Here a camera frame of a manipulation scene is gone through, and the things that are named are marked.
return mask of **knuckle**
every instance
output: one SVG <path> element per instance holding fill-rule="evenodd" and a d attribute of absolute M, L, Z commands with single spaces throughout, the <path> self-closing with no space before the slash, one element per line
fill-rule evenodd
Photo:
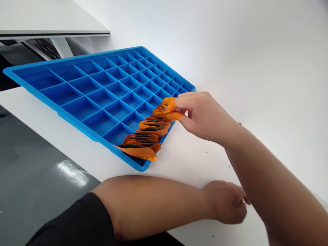
<path fill-rule="evenodd" d="M 211 94 L 208 92 L 208 91 L 203 91 L 203 92 L 201 92 L 203 95 L 205 95 L 205 96 L 210 96 Z"/>

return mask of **stack of finger cots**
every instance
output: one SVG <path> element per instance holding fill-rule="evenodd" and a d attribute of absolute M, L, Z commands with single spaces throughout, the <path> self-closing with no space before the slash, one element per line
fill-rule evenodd
<path fill-rule="evenodd" d="M 168 133 L 171 123 L 180 121 L 183 115 L 174 112 L 177 106 L 175 97 L 166 97 L 152 115 L 139 123 L 134 134 L 127 135 L 121 145 L 113 145 L 122 152 L 135 158 L 156 161 L 156 153 L 161 149 L 159 138 Z"/>

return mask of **hand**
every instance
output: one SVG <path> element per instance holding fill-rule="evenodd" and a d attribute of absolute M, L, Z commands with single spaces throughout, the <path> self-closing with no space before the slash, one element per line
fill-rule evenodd
<path fill-rule="evenodd" d="M 225 147 L 242 128 L 208 92 L 187 92 L 175 99 L 176 111 L 185 113 L 181 124 L 195 136 Z"/>
<path fill-rule="evenodd" d="M 204 189 L 211 207 L 212 219 L 224 224 L 239 224 L 244 221 L 251 205 L 242 187 L 225 181 L 212 181 Z"/>

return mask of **skin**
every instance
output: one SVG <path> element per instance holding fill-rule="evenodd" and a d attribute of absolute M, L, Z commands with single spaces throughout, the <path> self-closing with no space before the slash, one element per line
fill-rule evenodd
<path fill-rule="evenodd" d="M 175 104 L 176 111 L 188 110 L 180 120 L 187 131 L 225 148 L 244 189 L 225 181 L 212 181 L 199 190 L 156 177 L 108 179 L 93 192 L 107 208 L 118 240 L 154 235 L 200 219 L 241 223 L 245 203 L 251 201 L 271 245 L 328 245 L 328 214 L 320 203 L 208 92 L 180 94 Z"/>
<path fill-rule="evenodd" d="M 244 190 L 212 181 L 200 190 L 165 178 L 120 176 L 93 191 L 109 212 L 117 240 L 151 236 L 200 219 L 241 223 L 246 214 Z"/>

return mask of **table surface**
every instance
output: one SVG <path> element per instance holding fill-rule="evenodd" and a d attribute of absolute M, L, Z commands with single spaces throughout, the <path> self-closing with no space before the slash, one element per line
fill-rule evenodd
<path fill-rule="evenodd" d="M 0 5 L 0 35 L 109 32 L 72 0 L 0 0 Z"/>
<path fill-rule="evenodd" d="M 123 1 L 75 2 L 112 32 L 109 41 L 102 39 L 91 50 L 145 46 L 197 90 L 210 91 L 305 185 L 328 201 L 328 18 L 319 0 L 206 5 L 139 1 L 124 8 Z M 239 184 L 223 148 L 194 137 L 179 123 L 158 160 L 137 173 L 24 88 L 0 92 L 0 104 L 100 181 L 143 174 L 198 188 L 212 180 Z M 241 225 L 203 220 L 170 233 L 185 245 L 268 245 L 253 207 Z"/>

